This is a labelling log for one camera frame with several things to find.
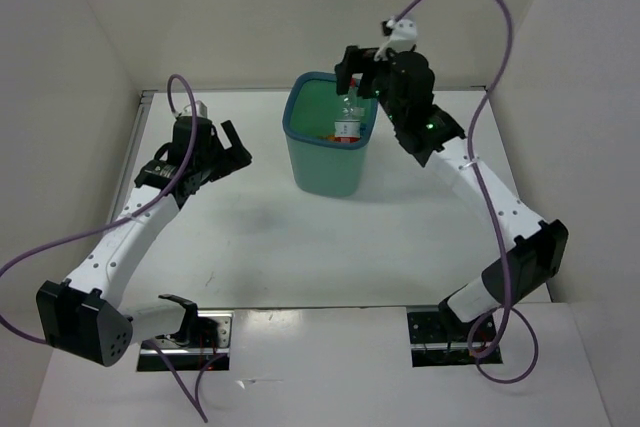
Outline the red label clear bottle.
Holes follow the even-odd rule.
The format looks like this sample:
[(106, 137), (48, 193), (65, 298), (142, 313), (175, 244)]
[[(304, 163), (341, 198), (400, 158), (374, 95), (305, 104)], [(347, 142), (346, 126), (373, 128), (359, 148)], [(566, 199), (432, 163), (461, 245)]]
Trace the red label clear bottle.
[(363, 110), (358, 106), (357, 83), (354, 78), (349, 82), (347, 93), (334, 121), (333, 139), (339, 143), (355, 143), (361, 138)]

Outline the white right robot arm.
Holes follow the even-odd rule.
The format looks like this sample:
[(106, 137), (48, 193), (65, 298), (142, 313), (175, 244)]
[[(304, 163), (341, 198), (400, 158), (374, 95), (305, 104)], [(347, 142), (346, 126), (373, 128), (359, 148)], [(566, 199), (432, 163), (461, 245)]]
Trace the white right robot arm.
[(377, 100), (399, 145), (421, 166), (430, 166), (492, 231), (496, 260), (439, 305), (438, 325), (446, 338), (464, 338), (481, 315), (514, 306), (558, 273), (567, 227), (526, 206), (470, 150), (467, 132), (435, 103), (435, 75), (423, 55), (391, 50), (380, 60), (373, 48), (349, 46), (335, 74), (340, 94), (360, 75), (359, 97)]

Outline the aluminium table edge rail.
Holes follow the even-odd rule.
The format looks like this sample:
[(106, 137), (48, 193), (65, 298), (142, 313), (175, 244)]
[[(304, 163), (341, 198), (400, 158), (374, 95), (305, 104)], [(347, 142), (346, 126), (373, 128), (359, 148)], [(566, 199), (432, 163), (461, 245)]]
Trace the aluminium table edge rail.
[(134, 164), (139, 152), (140, 143), (146, 126), (149, 110), (156, 90), (144, 90), (137, 106), (136, 116), (127, 145), (123, 167), (112, 201), (109, 221), (115, 221), (121, 212), (130, 189), (130, 181)]

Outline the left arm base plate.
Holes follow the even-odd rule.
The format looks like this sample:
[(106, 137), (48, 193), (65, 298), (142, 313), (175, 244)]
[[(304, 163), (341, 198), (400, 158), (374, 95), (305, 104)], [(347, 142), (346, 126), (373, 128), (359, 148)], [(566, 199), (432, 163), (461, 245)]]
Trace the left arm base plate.
[(160, 354), (153, 347), (145, 347), (144, 341), (153, 342), (177, 371), (199, 371), (211, 359), (215, 361), (208, 370), (229, 369), (234, 312), (199, 309), (199, 324), (188, 334), (187, 340), (179, 340), (178, 332), (185, 313), (183, 307), (174, 305), (133, 314), (132, 343), (140, 345), (138, 372), (167, 370)]

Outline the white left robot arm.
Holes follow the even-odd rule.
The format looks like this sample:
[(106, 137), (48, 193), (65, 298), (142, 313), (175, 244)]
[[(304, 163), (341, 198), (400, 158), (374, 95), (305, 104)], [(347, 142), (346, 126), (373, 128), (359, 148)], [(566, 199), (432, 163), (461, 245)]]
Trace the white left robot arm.
[(172, 139), (136, 176), (118, 220), (67, 278), (45, 282), (36, 303), (48, 345), (110, 367), (132, 344), (166, 336), (185, 347), (213, 331), (195, 302), (162, 294), (151, 306), (120, 310), (129, 281), (159, 233), (203, 185), (250, 165), (252, 156), (231, 121), (220, 126), (223, 146), (211, 120), (184, 116)]

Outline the green plastic bin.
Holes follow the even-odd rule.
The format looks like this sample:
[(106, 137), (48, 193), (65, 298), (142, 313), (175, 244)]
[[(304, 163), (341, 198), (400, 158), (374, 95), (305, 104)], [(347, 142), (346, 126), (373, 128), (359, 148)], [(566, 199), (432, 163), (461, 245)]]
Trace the green plastic bin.
[(308, 72), (295, 81), (282, 118), (289, 158), (297, 186), (309, 193), (347, 197), (358, 189), (376, 122), (377, 101), (358, 98), (363, 110), (361, 138), (355, 143), (320, 140), (334, 134), (342, 104), (331, 73)]

